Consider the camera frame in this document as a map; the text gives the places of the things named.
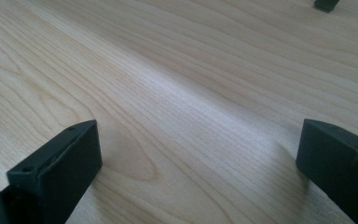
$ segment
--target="light wood surface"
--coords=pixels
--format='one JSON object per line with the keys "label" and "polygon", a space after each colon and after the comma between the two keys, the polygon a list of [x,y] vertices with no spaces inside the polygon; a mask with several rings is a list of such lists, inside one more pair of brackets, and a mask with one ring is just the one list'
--hole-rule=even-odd
{"label": "light wood surface", "polygon": [[0,189],[67,126],[103,169],[67,223],[351,223],[295,166],[358,134],[358,0],[0,0]]}

